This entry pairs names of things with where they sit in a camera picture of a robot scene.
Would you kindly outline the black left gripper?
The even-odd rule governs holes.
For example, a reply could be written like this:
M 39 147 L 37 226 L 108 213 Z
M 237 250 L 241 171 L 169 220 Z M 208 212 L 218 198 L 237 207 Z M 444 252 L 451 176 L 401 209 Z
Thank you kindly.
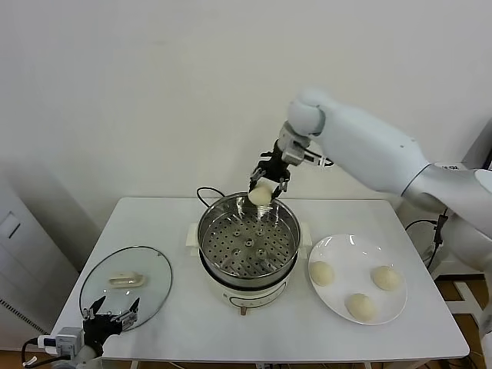
M 130 308 L 117 316 L 107 314 L 97 314 L 106 297 L 102 296 L 94 301 L 90 307 L 82 309 L 84 343 L 94 350 L 96 354 L 102 354 L 103 346 L 107 339 L 112 335 L 120 334 L 122 330 L 129 330 L 138 319 L 139 298 L 137 298 Z

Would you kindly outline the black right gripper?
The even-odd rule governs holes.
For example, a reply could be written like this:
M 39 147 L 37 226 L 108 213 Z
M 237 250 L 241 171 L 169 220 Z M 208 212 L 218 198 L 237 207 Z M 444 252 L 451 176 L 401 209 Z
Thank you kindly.
M 288 182 L 291 173 L 288 170 L 288 163 L 282 160 L 283 151 L 278 147 L 278 142 L 274 143 L 273 149 L 261 153 L 261 160 L 257 167 L 252 171 L 249 180 L 249 190 L 252 191 L 258 184 L 261 178 L 266 178 L 270 181 L 279 181 L 278 186 L 272 193 L 272 198 L 278 198 L 283 192 L 288 189 Z

